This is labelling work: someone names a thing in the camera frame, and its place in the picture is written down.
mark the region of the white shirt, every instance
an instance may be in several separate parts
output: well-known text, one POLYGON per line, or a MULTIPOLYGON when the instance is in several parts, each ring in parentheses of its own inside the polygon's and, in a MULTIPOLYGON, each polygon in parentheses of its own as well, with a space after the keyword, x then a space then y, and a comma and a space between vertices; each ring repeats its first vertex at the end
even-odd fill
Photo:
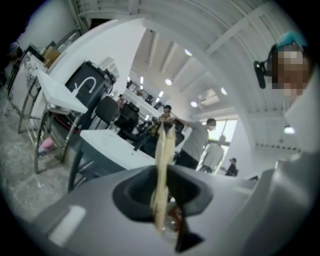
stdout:
POLYGON ((182 150, 193 159, 200 161, 204 146, 208 143, 209 133, 200 122, 191 122, 189 126, 192 128, 192 132, 184 143, 182 150))
POLYGON ((320 72, 317 68, 309 84, 285 118, 295 131, 299 148, 308 153, 320 150, 320 72))
POLYGON ((215 170, 215 167, 219 164, 220 160, 224 156, 224 149, 217 144, 211 143, 206 151, 203 166, 208 166, 211 170, 215 170))

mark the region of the white ceiling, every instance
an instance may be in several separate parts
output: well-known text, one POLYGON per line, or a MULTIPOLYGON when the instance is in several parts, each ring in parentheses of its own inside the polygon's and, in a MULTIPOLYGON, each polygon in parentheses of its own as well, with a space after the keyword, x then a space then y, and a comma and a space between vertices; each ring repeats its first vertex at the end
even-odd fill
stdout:
MULTIPOLYGON (((147 28, 132 71, 150 94, 164 91, 173 112, 200 120, 239 114, 252 146, 280 146, 283 93, 261 90, 254 60, 265 60, 283 33, 296 29, 266 0, 76 0, 80 17, 145 17, 147 28), (185 54, 188 49, 193 56, 185 54), (172 86, 165 79, 173 81, 172 86), (221 93, 224 87, 228 95, 221 93), (193 108, 191 101, 212 89, 219 101, 193 108)), ((285 102, 287 109, 290 101, 285 102)), ((292 136, 281 147, 296 148, 292 136)))

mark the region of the gray surface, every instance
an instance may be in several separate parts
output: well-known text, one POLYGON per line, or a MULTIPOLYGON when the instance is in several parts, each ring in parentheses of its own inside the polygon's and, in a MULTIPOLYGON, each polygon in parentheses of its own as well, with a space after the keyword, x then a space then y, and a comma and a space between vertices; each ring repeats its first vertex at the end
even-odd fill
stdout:
MULTIPOLYGON (((121 171, 83 184, 42 212, 36 218, 35 226, 45 232, 54 216, 59 216, 70 206, 80 206, 86 214, 65 245, 70 251, 83 256, 174 255, 174 244, 160 237, 153 223, 131 221, 113 203, 115 186, 140 171, 121 171)), ((234 177, 212 176, 188 169, 182 171, 213 188, 213 200, 207 209, 187 219, 191 231, 205 238, 222 233, 249 198, 248 193, 233 188, 250 191, 255 186, 252 181, 234 177)))
MULTIPOLYGON (((48 163, 52 168, 35 174, 34 146, 28 133, 17 133, 19 117, 14 110, 9 108, 9 116, 4 116, 7 93, 0 88, 0 184, 13 212, 30 221, 66 194, 70 168, 49 157, 40 161, 40 168, 48 163)), ((67 156, 68 164, 70 158, 72 154, 67 156)))
MULTIPOLYGON (((273 255, 295 235, 311 211, 320 187, 319 165, 320 152, 302 153, 279 164, 277 170, 265 171, 254 188, 253 181, 210 176, 182 167, 181 172, 212 188, 213 200, 204 212, 186 219, 190 231, 204 241, 180 254, 273 255)), ((82 256, 176 255, 173 245, 157 234, 153 223, 131 221, 114 205, 116 185, 140 171, 121 171, 84 184, 41 213, 35 226, 48 230, 53 216, 79 206, 85 217, 72 229, 66 249, 82 256)))

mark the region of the ceiling light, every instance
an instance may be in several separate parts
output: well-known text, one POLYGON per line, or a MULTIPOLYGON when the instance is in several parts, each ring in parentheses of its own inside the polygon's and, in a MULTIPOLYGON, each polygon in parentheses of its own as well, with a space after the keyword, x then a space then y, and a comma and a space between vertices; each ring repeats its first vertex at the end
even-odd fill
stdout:
POLYGON ((196 107, 198 107, 198 103, 196 103, 195 101, 192 101, 192 102, 191 102, 191 106, 194 107, 194 108, 196 108, 196 107))
POLYGON ((284 127, 284 133, 285 134, 295 134, 295 129, 293 129, 291 126, 284 127))
POLYGON ((165 83, 168 85, 168 86, 171 86, 172 85, 172 81, 170 79, 166 79, 165 80, 165 83))
POLYGON ((184 49, 184 52, 186 55, 192 56, 192 53, 190 51, 188 51, 187 49, 184 49))
POLYGON ((221 92, 222 92, 223 95, 228 95, 228 93, 226 92, 225 88, 223 88, 223 87, 221 88, 221 92))

